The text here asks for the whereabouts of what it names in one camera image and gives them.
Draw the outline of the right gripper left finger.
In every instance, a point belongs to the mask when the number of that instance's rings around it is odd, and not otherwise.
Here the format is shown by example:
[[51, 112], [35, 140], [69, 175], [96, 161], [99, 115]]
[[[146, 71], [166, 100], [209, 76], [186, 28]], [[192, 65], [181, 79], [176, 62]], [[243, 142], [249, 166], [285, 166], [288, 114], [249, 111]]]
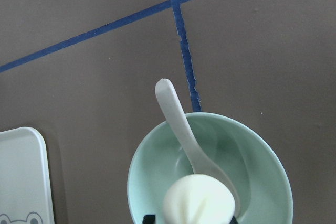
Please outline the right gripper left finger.
[[142, 224], [155, 224], [156, 215], [144, 215], [142, 219]]

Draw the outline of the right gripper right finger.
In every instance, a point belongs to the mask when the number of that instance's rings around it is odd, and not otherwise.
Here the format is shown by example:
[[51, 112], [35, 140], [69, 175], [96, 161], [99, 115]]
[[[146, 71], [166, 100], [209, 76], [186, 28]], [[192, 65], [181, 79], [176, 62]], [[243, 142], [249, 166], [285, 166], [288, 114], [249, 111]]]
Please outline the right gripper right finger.
[[233, 216], [229, 222], [229, 224], [238, 224], [237, 219], [235, 218], [235, 216]]

